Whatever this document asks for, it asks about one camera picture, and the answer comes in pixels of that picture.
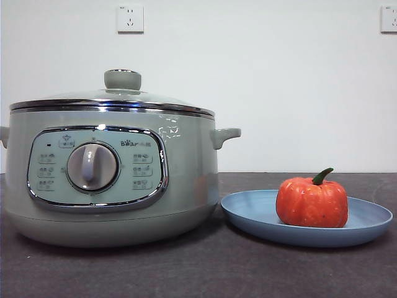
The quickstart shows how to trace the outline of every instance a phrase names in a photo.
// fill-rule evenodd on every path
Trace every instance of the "pumpkin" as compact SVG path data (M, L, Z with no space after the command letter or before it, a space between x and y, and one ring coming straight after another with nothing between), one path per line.
M325 169L314 178L285 180L277 193L276 212L288 225L341 228L347 222L347 194L342 185L324 180Z

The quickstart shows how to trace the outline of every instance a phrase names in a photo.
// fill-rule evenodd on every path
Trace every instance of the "wall outlet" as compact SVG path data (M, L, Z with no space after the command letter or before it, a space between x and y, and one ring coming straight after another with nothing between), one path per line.
M397 6L382 6L380 22L380 32L397 32Z
M119 6L117 9L118 33L143 33L143 6Z

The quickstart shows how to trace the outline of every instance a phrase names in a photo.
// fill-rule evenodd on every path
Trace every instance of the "table surface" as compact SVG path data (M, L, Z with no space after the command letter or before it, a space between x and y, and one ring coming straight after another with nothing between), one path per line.
M220 197L277 189L296 173L220 173ZM397 212L397 173L331 173L349 196ZM16 233L1 214L1 297L397 297L397 226L349 248L261 240L218 206L172 239L113 249L50 246Z

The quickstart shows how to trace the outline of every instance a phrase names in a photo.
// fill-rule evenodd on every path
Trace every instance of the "plate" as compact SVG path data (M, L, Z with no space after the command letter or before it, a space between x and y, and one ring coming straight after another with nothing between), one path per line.
M344 247L374 240L383 234L393 214L372 202L347 197L349 218L343 228L286 225L277 216L277 190L244 191L221 200L229 221L259 238L289 245Z

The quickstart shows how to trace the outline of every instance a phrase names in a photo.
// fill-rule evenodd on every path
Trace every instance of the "pumpkin stem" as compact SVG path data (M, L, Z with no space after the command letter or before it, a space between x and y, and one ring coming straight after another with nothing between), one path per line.
M316 177L314 177L313 180L311 180L311 182L313 182L314 185L322 184L325 176L327 176L333 170L334 169L332 169L332 168L325 169L324 171L319 173Z

